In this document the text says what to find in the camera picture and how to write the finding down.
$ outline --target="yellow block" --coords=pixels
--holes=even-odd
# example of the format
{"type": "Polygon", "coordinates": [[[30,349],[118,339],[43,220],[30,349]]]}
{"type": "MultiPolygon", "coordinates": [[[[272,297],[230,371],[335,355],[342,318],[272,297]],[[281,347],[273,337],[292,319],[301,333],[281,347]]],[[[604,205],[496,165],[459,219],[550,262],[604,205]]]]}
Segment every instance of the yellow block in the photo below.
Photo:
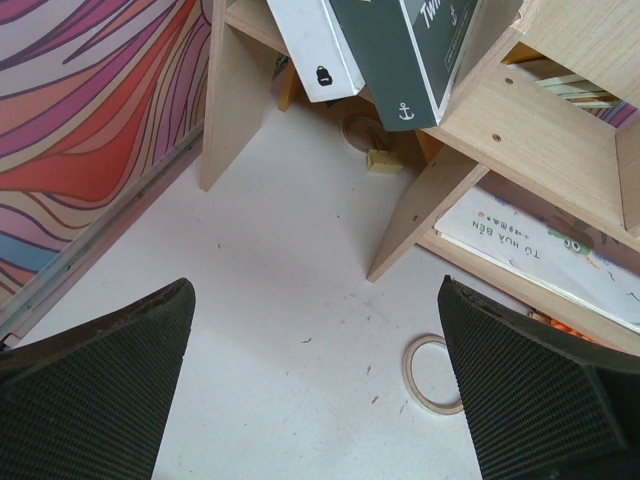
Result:
{"type": "Polygon", "coordinates": [[[398,173],[402,162],[394,153],[384,150],[369,150],[367,153],[367,170],[372,173],[398,173]]]}

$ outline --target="anchor symbol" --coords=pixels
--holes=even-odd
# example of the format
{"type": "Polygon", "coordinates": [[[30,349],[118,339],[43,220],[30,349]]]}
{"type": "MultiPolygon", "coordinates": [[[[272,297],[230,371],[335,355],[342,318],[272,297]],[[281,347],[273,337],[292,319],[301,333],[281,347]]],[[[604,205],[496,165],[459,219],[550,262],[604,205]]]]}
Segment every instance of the anchor symbol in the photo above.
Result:
{"type": "Polygon", "coordinates": [[[411,120],[413,117],[415,117],[413,113],[408,113],[411,109],[407,107],[407,104],[404,102],[400,104],[400,108],[398,110],[402,112],[401,115],[398,115],[400,117],[400,120],[411,120]]]}

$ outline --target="patterned wall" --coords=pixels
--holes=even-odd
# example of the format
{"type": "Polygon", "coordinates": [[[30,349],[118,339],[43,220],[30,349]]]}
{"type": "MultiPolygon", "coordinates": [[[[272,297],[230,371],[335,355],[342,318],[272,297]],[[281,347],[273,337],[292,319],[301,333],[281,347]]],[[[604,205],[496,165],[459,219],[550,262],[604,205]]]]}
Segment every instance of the patterned wall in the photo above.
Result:
{"type": "Polygon", "coordinates": [[[204,116],[212,0],[0,0],[0,305],[204,116]]]}

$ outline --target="black textured surface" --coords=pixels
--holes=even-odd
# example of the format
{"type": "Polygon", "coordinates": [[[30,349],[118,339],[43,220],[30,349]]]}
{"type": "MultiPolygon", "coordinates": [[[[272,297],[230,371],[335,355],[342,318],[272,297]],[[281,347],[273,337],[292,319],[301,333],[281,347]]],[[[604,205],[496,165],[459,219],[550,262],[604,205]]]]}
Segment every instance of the black textured surface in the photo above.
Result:
{"type": "Polygon", "coordinates": [[[0,354],[0,478],[151,478],[194,307],[182,279],[0,354]]]}
{"type": "Polygon", "coordinates": [[[637,382],[637,357],[533,322],[448,278],[438,305],[483,478],[560,478],[554,472],[571,470],[560,467],[628,446],[600,374],[613,366],[637,382]]]}

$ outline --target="ring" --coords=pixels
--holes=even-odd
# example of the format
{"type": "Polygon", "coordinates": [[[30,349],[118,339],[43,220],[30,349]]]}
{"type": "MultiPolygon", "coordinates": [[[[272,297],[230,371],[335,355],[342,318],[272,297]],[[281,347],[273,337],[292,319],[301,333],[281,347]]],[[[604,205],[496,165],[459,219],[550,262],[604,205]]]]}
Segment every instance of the ring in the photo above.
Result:
{"type": "Polygon", "coordinates": [[[447,348],[447,343],[444,338],[440,335],[428,334],[418,337],[413,342],[409,344],[407,349],[404,351],[404,355],[402,357],[402,378],[404,379],[404,384],[409,390],[411,397],[426,408],[429,411],[438,413],[440,415],[455,415],[456,413],[460,413],[463,410],[462,399],[458,397],[458,399],[449,404],[442,404],[432,402],[418,389],[416,385],[416,381],[413,378],[413,356],[416,354],[418,349],[427,343],[437,343],[439,345],[447,348]]]}

